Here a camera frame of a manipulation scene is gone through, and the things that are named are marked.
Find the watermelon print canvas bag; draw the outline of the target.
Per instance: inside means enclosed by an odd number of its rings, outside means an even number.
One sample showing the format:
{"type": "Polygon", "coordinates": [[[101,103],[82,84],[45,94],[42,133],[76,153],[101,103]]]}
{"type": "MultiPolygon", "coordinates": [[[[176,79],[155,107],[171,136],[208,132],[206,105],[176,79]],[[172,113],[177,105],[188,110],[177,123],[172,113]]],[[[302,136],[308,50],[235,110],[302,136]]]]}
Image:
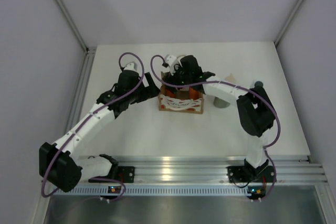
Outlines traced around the watermelon print canvas bag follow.
{"type": "Polygon", "coordinates": [[[182,88],[178,90],[176,98],[169,98],[165,95],[166,85],[161,84],[160,93],[158,95],[159,111],[181,112],[191,114],[203,114],[204,111],[204,98],[203,94],[199,92],[199,99],[189,99],[189,88],[182,88]]]}

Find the grey green squeeze bottle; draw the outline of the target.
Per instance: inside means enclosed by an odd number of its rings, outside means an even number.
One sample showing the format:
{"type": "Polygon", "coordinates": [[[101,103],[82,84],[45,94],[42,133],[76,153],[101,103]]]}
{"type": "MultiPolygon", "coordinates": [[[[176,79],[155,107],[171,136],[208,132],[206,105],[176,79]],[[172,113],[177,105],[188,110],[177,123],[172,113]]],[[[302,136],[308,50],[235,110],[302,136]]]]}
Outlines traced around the grey green squeeze bottle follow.
{"type": "Polygon", "coordinates": [[[225,84],[216,84],[215,86],[219,87],[218,95],[214,98],[214,106],[220,109],[227,108],[229,106],[236,107],[236,98],[234,94],[234,87],[236,86],[236,79],[233,77],[233,74],[230,73],[224,79],[221,79],[218,76],[215,76],[217,81],[225,81],[233,86],[228,86],[225,84]]]}

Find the white bottle dark cap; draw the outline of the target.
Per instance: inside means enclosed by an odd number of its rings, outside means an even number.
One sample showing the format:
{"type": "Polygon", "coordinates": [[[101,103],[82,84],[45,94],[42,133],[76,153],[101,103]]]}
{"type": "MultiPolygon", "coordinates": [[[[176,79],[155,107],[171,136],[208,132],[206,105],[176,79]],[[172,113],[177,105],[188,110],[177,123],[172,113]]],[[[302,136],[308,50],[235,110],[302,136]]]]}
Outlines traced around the white bottle dark cap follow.
{"type": "Polygon", "coordinates": [[[260,80],[253,80],[252,84],[251,84],[251,87],[252,88],[256,88],[256,87],[263,87],[264,84],[262,81],[260,80]]]}

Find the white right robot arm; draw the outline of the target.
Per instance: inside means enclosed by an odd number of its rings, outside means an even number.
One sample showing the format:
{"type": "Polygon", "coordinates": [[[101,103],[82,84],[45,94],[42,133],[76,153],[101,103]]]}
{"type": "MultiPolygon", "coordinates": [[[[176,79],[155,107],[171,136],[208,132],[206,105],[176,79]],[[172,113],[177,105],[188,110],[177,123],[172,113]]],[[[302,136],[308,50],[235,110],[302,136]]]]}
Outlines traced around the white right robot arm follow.
{"type": "Polygon", "coordinates": [[[266,155],[268,144],[263,143],[263,135],[280,124],[263,85],[256,84],[248,89],[222,80],[212,72],[203,71],[193,55],[167,55],[162,65],[168,68],[162,76],[162,84],[170,97],[182,89],[189,89],[197,94],[211,95],[237,108],[240,124],[250,137],[244,174],[249,180],[261,177],[269,164],[266,155]]]}

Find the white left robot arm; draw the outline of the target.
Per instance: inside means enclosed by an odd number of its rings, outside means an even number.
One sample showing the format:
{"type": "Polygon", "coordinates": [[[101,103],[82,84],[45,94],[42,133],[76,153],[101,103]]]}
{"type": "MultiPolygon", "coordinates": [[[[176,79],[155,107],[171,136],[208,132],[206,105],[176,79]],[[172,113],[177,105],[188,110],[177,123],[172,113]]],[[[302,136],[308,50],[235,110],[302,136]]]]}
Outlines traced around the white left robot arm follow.
{"type": "Polygon", "coordinates": [[[158,96],[160,90],[151,74],[145,73],[145,86],[134,70],[123,70],[111,90],[102,93],[91,110],[63,137],[39,149],[39,174],[43,183],[50,182],[69,192],[82,180],[91,183],[119,179],[118,161],[108,154],[81,158],[94,137],[128,107],[158,96]]]}

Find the orange bottle blue cap left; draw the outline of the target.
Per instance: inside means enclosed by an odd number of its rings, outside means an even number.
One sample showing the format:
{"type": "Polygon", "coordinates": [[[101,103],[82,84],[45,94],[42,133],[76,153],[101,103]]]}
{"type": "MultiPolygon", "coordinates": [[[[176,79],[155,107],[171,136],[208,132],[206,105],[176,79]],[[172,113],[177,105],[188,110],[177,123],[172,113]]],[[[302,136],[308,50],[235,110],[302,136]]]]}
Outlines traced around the orange bottle blue cap left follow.
{"type": "Polygon", "coordinates": [[[171,92],[169,89],[165,89],[165,95],[169,98],[176,98],[176,94],[171,92]]]}

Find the orange bottle blue cap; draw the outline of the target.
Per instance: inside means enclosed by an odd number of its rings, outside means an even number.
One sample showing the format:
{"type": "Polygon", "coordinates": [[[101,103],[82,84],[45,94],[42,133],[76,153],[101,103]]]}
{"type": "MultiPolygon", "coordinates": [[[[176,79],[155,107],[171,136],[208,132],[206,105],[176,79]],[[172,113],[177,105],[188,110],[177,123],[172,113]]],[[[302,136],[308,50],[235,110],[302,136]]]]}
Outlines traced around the orange bottle blue cap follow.
{"type": "Polygon", "coordinates": [[[189,88],[189,91],[188,91],[189,99],[197,100],[200,98],[199,94],[200,93],[197,90],[194,90],[193,88],[189,88]]]}
{"type": "Polygon", "coordinates": [[[165,95],[169,98],[176,98],[176,94],[171,92],[169,89],[165,89],[165,95]]]}

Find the orange bottle blue cap right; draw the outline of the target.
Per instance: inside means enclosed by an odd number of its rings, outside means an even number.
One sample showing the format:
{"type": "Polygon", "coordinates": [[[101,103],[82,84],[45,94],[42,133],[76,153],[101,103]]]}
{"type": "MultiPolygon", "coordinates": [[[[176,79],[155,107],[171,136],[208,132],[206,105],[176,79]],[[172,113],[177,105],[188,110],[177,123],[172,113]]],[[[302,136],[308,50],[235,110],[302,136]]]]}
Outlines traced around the orange bottle blue cap right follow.
{"type": "Polygon", "coordinates": [[[189,99],[197,100],[200,98],[199,94],[200,93],[197,90],[194,90],[193,88],[189,88],[189,91],[188,91],[189,99]]]}

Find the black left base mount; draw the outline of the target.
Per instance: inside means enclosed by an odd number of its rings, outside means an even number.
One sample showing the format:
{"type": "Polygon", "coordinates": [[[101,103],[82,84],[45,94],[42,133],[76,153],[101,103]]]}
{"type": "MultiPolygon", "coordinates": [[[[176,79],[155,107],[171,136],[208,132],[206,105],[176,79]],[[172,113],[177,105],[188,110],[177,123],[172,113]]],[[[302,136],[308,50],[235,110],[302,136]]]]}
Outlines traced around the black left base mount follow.
{"type": "Polygon", "coordinates": [[[117,180],[122,183],[134,183],[135,167],[134,166],[118,166],[112,168],[105,176],[97,176],[89,179],[90,183],[106,182],[107,180],[117,180]]]}

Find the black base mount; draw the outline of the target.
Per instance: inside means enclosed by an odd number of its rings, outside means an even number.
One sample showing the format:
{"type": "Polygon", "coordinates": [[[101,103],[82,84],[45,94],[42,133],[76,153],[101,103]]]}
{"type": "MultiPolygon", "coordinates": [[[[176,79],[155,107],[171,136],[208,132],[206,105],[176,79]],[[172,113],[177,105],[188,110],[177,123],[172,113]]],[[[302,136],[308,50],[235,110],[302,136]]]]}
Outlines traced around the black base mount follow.
{"type": "Polygon", "coordinates": [[[106,182],[107,180],[117,180],[122,183],[134,183],[135,167],[134,166],[118,166],[112,168],[105,176],[97,176],[89,179],[90,183],[106,182]]]}
{"type": "Polygon", "coordinates": [[[263,170],[246,166],[229,166],[227,172],[229,182],[238,188],[245,188],[251,183],[272,183],[275,177],[275,170],[272,166],[267,166],[263,170]]]}

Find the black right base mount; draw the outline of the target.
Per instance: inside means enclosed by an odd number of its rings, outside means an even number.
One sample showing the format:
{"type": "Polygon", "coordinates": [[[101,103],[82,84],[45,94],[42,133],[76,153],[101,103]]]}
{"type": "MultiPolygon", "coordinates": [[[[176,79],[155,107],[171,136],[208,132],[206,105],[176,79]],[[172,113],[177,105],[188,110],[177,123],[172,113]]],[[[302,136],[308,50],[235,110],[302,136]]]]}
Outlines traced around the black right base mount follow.
{"type": "Polygon", "coordinates": [[[267,166],[263,170],[246,166],[229,166],[227,172],[229,182],[238,188],[245,188],[251,183],[272,183],[275,177],[275,170],[272,166],[267,166]]]}

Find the aluminium mounting rail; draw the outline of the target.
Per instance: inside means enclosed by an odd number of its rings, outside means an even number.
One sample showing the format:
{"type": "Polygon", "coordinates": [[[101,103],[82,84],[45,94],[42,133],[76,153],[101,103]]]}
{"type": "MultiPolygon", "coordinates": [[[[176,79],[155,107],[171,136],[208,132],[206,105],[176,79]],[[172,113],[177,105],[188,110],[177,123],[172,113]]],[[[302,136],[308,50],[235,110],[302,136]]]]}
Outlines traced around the aluminium mounting rail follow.
{"type": "MultiPolygon", "coordinates": [[[[136,157],[115,156],[118,166],[135,167],[135,184],[229,184],[227,168],[244,166],[242,157],[136,157]]],[[[304,157],[275,158],[268,166],[275,170],[278,183],[324,184],[322,165],[304,157]]]]}

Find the aluminium frame post left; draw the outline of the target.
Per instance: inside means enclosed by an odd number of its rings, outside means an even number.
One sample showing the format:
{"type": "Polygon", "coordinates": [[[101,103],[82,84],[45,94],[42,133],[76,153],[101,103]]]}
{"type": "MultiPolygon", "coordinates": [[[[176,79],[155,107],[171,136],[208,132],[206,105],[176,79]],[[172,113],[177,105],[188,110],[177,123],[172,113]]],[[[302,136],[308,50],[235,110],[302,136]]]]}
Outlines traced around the aluminium frame post left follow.
{"type": "Polygon", "coordinates": [[[76,41],[78,42],[79,46],[84,52],[88,51],[88,46],[86,45],[83,37],[81,36],[77,25],[74,22],[67,6],[65,5],[63,0],[54,0],[56,3],[60,13],[62,14],[63,18],[65,19],[69,29],[71,30],[72,34],[74,35],[76,41]]]}

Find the aluminium frame post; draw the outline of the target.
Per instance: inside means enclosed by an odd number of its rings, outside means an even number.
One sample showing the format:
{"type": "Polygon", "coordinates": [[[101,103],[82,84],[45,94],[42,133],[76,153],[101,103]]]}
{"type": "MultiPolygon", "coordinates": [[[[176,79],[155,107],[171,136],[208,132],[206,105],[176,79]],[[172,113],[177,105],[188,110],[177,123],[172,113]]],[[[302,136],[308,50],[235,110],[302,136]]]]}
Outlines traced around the aluminium frame post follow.
{"type": "Polygon", "coordinates": [[[286,17],[283,25],[281,26],[281,29],[279,30],[279,33],[277,34],[275,40],[274,40],[274,45],[277,48],[281,41],[283,40],[284,36],[288,32],[289,28],[295,21],[296,17],[298,16],[300,10],[302,9],[304,3],[306,0],[295,0],[292,8],[290,9],[290,12],[288,16],[286,17]]]}
{"type": "Polygon", "coordinates": [[[71,30],[72,34],[74,35],[76,41],[78,42],[79,46],[84,52],[88,51],[88,46],[86,45],[83,37],[81,36],[77,25],[74,22],[67,6],[65,5],[63,0],[54,0],[56,3],[60,13],[62,14],[63,18],[65,19],[69,29],[71,30]]]}

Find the aluminium frame post right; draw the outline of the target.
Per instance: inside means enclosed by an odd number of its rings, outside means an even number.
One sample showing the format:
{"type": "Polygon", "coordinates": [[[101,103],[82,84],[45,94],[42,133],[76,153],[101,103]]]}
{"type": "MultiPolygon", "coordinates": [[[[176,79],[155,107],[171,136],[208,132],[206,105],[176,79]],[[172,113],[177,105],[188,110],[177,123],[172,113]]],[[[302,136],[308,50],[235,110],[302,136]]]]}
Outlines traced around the aluminium frame post right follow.
{"type": "Polygon", "coordinates": [[[288,32],[289,28],[295,21],[296,17],[298,16],[300,10],[302,9],[304,3],[306,0],[295,0],[292,8],[290,9],[290,12],[288,16],[286,17],[283,25],[281,26],[281,29],[279,30],[279,33],[277,34],[275,40],[274,40],[274,45],[277,48],[281,41],[283,40],[284,36],[288,32]]]}

